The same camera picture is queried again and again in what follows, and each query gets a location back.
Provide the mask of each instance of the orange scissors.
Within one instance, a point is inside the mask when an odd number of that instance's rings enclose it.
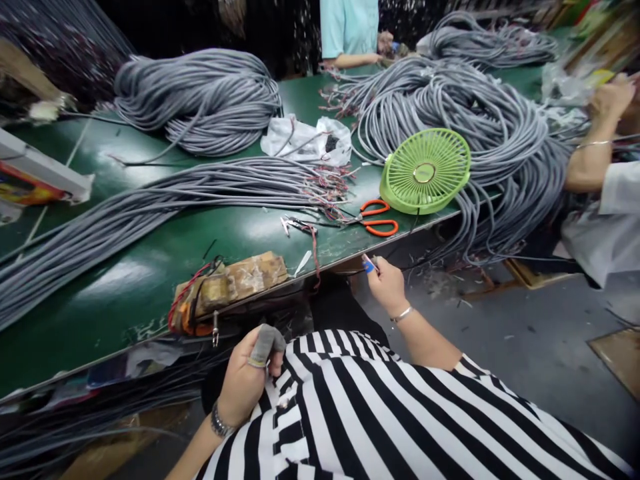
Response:
[[[380,205],[382,208],[377,210],[367,210],[371,205]],[[353,217],[353,220],[347,220],[345,225],[350,225],[352,223],[361,223],[365,226],[367,231],[376,237],[390,237],[398,233],[398,222],[396,220],[364,220],[364,217],[370,217],[372,215],[377,215],[378,213],[386,212],[390,210],[391,207],[387,202],[380,199],[369,200],[362,207],[360,207],[360,214],[357,217]],[[393,228],[390,231],[380,231],[376,230],[372,227],[372,225],[391,225]]]

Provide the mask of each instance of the woman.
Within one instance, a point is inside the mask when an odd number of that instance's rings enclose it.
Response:
[[[314,321],[332,329],[284,346],[263,325],[236,346],[212,414],[167,480],[633,474],[476,366],[411,308],[398,268],[382,258],[377,268],[367,270],[371,292],[402,332],[413,364],[389,350],[382,328],[334,282],[312,305]],[[338,322],[347,325],[331,325]]]
[[[567,168],[566,190],[599,201],[568,216],[563,244],[600,288],[610,273],[640,270],[640,161],[614,163],[612,146],[618,135],[635,135],[633,144],[640,135],[639,81],[620,74],[596,90],[591,128]]]
[[[391,51],[393,35],[378,34],[378,0],[320,0],[320,30],[326,67],[372,65]]]

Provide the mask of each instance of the red wire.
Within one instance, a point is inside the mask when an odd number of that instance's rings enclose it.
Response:
[[[211,264],[208,263],[204,267],[202,267],[200,270],[198,270],[198,272],[196,272],[193,278],[189,280],[189,283],[187,284],[187,286],[182,289],[182,291],[178,294],[178,296],[175,298],[175,300],[171,304],[171,308],[169,310],[169,318],[167,319],[167,326],[169,327],[169,330],[171,332],[175,333],[175,328],[173,328],[173,325],[171,324],[171,319],[173,318],[173,313],[175,312],[175,308],[178,306],[178,303],[180,303],[180,300],[182,300],[182,298],[185,296],[185,293],[191,288],[193,283],[196,280],[198,280],[198,277],[202,274],[202,272],[204,272],[204,270],[206,270],[206,268],[210,266]]]
[[[318,283],[315,284],[314,290],[320,288],[320,262],[318,262],[318,241],[315,238],[315,230],[312,227],[305,227],[304,230],[309,230],[311,238],[313,238],[313,261],[315,262],[315,276],[318,278]]]

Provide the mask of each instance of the light blue shirt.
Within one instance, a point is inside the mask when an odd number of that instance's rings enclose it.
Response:
[[[322,58],[378,50],[378,0],[320,0]]]

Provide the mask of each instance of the silver bracelet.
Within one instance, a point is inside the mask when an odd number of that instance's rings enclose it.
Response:
[[[225,438],[235,432],[234,427],[225,425],[222,423],[222,420],[220,420],[220,414],[218,413],[218,400],[215,401],[213,408],[211,409],[211,430],[213,430],[213,432],[220,438]]]
[[[608,143],[612,143],[612,141],[611,140],[604,140],[604,141],[598,141],[598,142],[581,143],[575,149],[576,150],[580,150],[581,148],[588,147],[590,145],[606,145]]]
[[[409,306],[409,308],[404,310],[404,312],[402,312],[400,315],[398,315],[397,317],[393,317],[391,321],[394,323],[398,323],[400,320],[406,318],[412,311],[413,307]]]

